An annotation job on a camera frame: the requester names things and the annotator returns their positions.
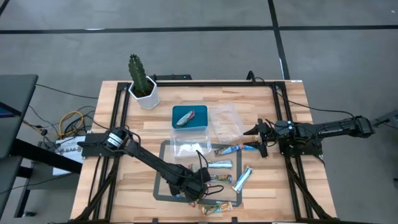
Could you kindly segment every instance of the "white geometric pot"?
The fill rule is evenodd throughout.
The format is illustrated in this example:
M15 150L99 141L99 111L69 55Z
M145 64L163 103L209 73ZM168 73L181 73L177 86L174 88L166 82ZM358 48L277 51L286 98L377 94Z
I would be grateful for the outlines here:
M159 104L159 96L157 95L157 85L156 83L149 77L147 77L148 80L150 80L154 84L154 89L152 90L152 93L150 93L149 96L144 96L144 97L136 97L134 93L132 92L132 88L134 86L134 82L131 83L129 92L130 94L138 101L139 106L141 108L151 110L154 109L155 106Z

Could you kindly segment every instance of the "floor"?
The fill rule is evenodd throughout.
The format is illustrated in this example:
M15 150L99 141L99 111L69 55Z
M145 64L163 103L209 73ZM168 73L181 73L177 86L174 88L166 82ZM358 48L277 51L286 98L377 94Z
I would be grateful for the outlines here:
M127 80L130 53L148 74L191 74L194 79L242 79L249 70L283 79L280 47L272 30L118 32L67 34L67 29L272 26L266 0L0 0L7 3L0 30L64 30L62 34L0 34L0 74L39 75L39 83L97 96L103 80ZM279 26L381 26L398 24L395 0L273 0ZM398 30L282 30L285 78L303 80L310 106L346 110L369 119L397 109ZM95 100L37 88L30 104L43 118ZM342 115L312 111L315 123ZM31 110L26 120L40 124ZM381 126L369 139L323 142L326 172L342 220L396 223L398 132ZM41 137L21 127L19 138ZM17 179L15 186L24 184ZM20 190L13 190L0 223L48 223L69 219L74 190L35 190L27 210L13 219Z

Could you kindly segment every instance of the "clear tray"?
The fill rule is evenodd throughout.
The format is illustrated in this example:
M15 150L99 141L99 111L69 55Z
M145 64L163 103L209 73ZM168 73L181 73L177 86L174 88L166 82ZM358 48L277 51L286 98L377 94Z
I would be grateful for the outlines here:
M170 133L170 146L174 157L197 157L197 150L203 155L211 151L211 138L209 130L172 130Z
M227 144L241 138L244 126L233 103L211 107L209 114L220 143Z

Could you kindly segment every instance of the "potted cactus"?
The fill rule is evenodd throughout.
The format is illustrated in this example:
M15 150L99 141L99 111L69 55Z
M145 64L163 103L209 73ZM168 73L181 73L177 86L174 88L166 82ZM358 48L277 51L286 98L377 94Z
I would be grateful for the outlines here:
M130 55L129 72L132 78L130 94L138 101L139 106L151 110L159 104L156 83L145 74L144 66L137 55Z

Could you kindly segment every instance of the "wooden tabletop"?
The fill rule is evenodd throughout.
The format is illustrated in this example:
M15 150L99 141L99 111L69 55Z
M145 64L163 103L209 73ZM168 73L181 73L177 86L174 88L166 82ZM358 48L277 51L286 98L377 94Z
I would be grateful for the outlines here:
M103 126L109 126L117 83L105 81L101 87L94 119ZM286 86L290 100L308 105L303 83L286 81ZM175 105L207 105L210 108L232 102L247 130L255 125L257 118L271 121L277 119L272 91L266 86L159 87L159 98L159 106L153 110L144 110L130 97L126 121L130 129L141 136L142 146L156 156L159 155L160 144L170 139L172 108ZM122 106L121 100L118 121ZM312 122L308 108L294 104L290 104L290 108L294 121ZM211 124L209 130L212 143L219 143ZM95 133L104 131L93 126ZM246 141L251 141L251 137L245 136L235 143ZM160 222L230 222L232 217L237 217L240 222L292 221L294 213L284 159L277 144L269 147L268 152L267 159L261 158L259 152L243 152L243 167L250 165L254 172L244 185L242 204L231 212L207 217L198 208L189 207L186 203L156 201L152 195L155 170L135 158L123 156L119 165L111 222L151 222L153 218L158 218ZM323 164L313 156L302 156L302 160L309 191L327 213L335 216ZM71 218L78 216L87 206L96 161L97 157L91 157L83 163ZM98 181L99 175L96 178L95 192ZM297 193L301 214L305 217L299 189ZM100 218L104 217L107 199L106 192L101 203Z

